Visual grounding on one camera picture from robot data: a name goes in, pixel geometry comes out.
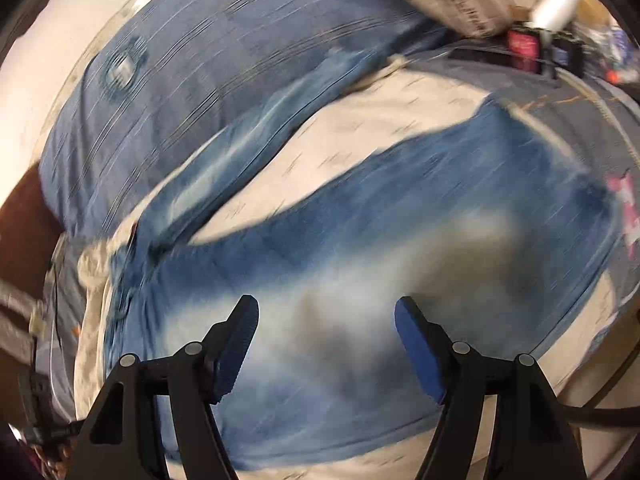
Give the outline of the brown wooden headboard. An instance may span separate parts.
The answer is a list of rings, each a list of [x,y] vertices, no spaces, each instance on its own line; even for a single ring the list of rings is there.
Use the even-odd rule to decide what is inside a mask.
[[[42,299],[44,278],[63,228],[44,201],[38,164],[24,173],[2,204],[0,229],[2,280]]]

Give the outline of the blue plaid pillow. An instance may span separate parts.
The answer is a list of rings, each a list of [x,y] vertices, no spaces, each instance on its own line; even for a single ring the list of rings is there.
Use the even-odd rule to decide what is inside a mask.
[[[401,0],[151,0],[90,61],[40,158],[70,235],[111,235],[157,183],[232,119],[336,49],[446,28]]]

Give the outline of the red small box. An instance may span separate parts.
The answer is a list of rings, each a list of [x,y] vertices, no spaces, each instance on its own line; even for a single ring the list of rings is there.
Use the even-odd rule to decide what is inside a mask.
[[[524,72],[537,73],[539,68],[540,39],[538,32],[529,28],[510,28],[506,45],[511,52],[512,65]]]

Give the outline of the white plastic roll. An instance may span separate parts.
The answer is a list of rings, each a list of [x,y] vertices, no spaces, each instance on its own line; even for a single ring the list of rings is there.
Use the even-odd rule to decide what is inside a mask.
[[[540,0],[530,14],[533,28],[558,32],[573,18],[579,0]]]

